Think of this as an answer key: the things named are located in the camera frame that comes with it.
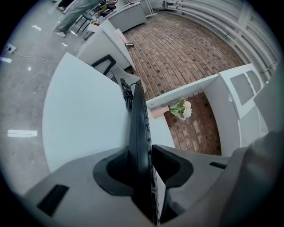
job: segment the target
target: gray pants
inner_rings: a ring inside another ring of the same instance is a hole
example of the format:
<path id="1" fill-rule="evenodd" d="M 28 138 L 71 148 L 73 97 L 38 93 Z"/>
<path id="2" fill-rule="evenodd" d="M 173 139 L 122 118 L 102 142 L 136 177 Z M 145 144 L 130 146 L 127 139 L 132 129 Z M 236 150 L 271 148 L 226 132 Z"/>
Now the gray pants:
<path id="1" fill-rule="evenodd" d="M 98 5 L 101 1 L 102 0 L 77 0 L 67 11 L 63 20 L 57 25 L 54 31 L 68 31 L 82 13 Z"/>

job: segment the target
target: person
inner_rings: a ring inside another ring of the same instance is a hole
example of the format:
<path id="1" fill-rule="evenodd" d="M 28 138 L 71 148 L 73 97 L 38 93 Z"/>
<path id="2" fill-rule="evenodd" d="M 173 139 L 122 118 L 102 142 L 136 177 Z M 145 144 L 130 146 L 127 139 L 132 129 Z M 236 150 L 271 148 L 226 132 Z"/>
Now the person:
<path id="1" fill-rule="evenodd" d="M 73 0 L 62 0 L 62 1 L 58 4 L 57 8 L 58 8 L 59 10 L 63 11 L 63 10 L 65 10 L 66 7 L 68 7 L 68 5 L 70 5 L 72 2 L 73 2 Z"/>
<path id="2" fill-rule="evenodd" d="M 55 27 L 53 32 L 61 38 L 65 38 L 65 33 L 70 33 L 71 26 L 75 23 L 77 18 L 81 16 L 82 13 L 90 8 L 98 5 L 103 0 L 77 0 L 72 5 L 71 9 L 67 11 L 63 20 Z M 114 0 L 109 0 L 110 6 L 114 6 Z"/>

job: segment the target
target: gray floor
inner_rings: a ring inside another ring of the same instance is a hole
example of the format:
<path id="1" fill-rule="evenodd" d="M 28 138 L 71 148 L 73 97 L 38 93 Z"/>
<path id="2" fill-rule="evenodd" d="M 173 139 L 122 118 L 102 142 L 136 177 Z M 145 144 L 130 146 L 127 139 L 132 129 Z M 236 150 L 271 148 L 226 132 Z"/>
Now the gray floor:
<path id="1" fill-rule="evenodd" d="M 54 62 L 59 62 L 66 52 L 78 53 L 85 34 L 79 31 L 78 36 L 71 33 L 62 39 L 52 32 L 63 16 L 56 4 L 40 1 L 18 24 L 9 39 L 18 53 Z M 42 113 L 57 64 L 15 53 L 5 57 L 12 62 L 0 62 L 0 164 L 11 188 L 24 194 L 49 174 L 42 141 Z M 37 136 L 10 137 L 10 129 L 37 131 Z"/>

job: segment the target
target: white power cord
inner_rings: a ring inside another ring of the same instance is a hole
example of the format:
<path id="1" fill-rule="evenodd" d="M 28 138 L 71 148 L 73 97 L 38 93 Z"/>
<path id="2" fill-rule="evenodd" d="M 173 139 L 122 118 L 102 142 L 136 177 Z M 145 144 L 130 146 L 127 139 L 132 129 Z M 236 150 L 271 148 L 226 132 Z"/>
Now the white power cord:
<path id="1" fill-rule="evenodd" d="M 24 57 L 24 58 L 39 59 L 39 60 L 42 60 L 42 61 L 45 61 L 45 62 L 51 62 L 51 63 L 59 64 L 57 62 L 53 62 L 53 61 L 49 61 L 49 60 L 45 60 L 45 59 L 40 59 L 40 58 L 33 57 L 33 56 L 24 56 L 24 55 L 21 55 L 21 54 L 17 53 L 16 51 L 14 51 L 14 53 L 17 54 L 17 55 L 20 55 L 21 57 Z"/>

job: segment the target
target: stool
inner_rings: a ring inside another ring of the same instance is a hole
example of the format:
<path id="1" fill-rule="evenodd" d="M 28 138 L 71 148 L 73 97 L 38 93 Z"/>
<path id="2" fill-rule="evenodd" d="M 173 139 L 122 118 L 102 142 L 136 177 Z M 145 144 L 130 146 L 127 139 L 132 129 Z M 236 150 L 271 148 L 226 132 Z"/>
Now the stool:
<path id="1" fill-rule="evenodd" d="M 84 17 L 86 20 L 85 20 L 85 22 L 79 27 L 77 33 L 79 32 L 79 30 L 81 29 L 81 27 L 87 22 L 87 20 L 89 20 L 90 22 L 93 20 L 93 17 L 92 17 L 89 13 L 87 13 L 87 12 L 83 13 L 83 14 L 82 14 L 82 17 Z"/>

